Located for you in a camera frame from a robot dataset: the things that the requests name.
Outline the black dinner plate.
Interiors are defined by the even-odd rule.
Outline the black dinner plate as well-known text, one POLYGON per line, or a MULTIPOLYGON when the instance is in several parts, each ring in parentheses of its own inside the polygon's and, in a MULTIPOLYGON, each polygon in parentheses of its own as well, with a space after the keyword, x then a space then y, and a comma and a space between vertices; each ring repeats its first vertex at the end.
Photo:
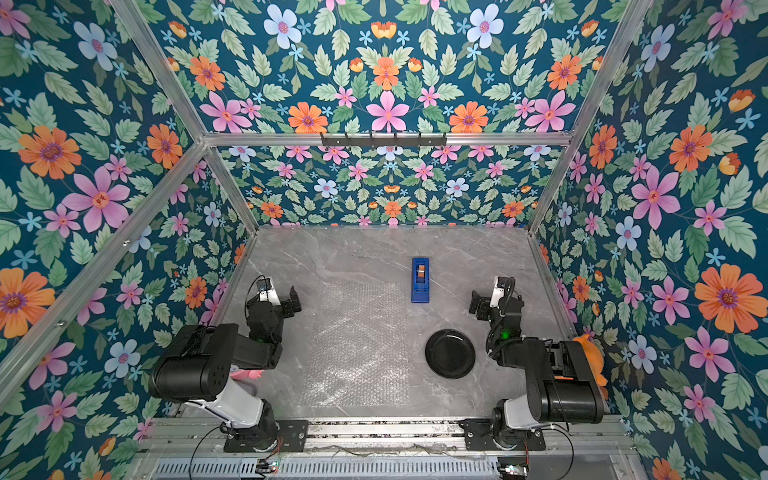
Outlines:
POLYGON ((464 333, 454 329, 442 329, 427 340, 425 358, 430 369, 437 375, 447 379, 460 379, 473 369, 476 351, 464 333))

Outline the clear bubble wrap sheet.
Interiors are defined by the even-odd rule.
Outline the clear bubble wrap sheet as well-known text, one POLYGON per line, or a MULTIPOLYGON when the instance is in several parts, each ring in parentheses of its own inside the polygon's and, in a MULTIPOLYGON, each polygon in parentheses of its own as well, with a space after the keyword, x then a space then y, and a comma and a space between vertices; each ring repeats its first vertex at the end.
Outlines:
POLYGON ((402 412, 411 373, 405 306, 393 282, 325 285, 299 405, 402 412))

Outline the blue tape dispenser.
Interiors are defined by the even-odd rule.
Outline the blue tape dispenser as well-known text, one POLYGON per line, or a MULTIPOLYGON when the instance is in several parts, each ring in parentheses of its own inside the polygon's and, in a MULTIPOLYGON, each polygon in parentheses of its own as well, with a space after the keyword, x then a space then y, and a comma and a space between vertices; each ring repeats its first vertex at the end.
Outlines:
POLYGON ((430 262, 426 257, 412 259, 411 302, 426 304, 430 302, 430 262))

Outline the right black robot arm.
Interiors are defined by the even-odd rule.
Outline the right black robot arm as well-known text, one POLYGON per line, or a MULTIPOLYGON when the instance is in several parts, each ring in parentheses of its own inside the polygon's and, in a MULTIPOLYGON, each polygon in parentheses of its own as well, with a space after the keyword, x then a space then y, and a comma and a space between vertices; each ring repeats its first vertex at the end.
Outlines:
POLYGON ((489 325, 488 357, 523 372, 524 392, 499 401, 493 410, 491 438, 512 449, 541 428, 559 424, 599 424, 604 400, 584 346, 575 340, 542 339, 522 332, 524 300, 513 277, 497 276, 492 293, 471 293, 469 312, 489 325))

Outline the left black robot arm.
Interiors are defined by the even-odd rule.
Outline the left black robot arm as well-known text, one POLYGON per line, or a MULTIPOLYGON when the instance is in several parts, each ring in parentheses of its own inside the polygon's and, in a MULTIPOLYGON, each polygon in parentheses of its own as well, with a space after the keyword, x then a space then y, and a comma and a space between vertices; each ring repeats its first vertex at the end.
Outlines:
POLYGON ((196 407, 221 420, 227 452, 265 452, 282 443, 270 403, 246 391, 231 368, 275 369, 282 355, 284 321, 302 306, 294 288, 281 299, 269 278, 260 277, 255 285, 256 294, 244 304, 248 335, 240 334, 234 323, 186 326, 166 347, 149 382, 153 397, 196 407))

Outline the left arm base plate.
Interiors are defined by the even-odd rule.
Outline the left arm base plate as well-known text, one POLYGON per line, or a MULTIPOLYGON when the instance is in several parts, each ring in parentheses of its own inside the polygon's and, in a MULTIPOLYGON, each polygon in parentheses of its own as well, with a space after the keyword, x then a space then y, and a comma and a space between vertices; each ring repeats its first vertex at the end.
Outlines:
POLYGON ((227 434, 226 453, 303 452, 308 438, 307 420, 267 421, 247 429, 234 429, 227 434))

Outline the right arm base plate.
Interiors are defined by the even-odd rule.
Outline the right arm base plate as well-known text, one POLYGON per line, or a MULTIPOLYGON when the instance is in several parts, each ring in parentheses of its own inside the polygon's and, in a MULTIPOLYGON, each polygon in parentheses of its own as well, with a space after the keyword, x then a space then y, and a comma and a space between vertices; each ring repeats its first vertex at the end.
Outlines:
POLYGON ((470 418, 458 422, 468 451, 544 451, 540 430, 515 430, 489 418, 470 418))

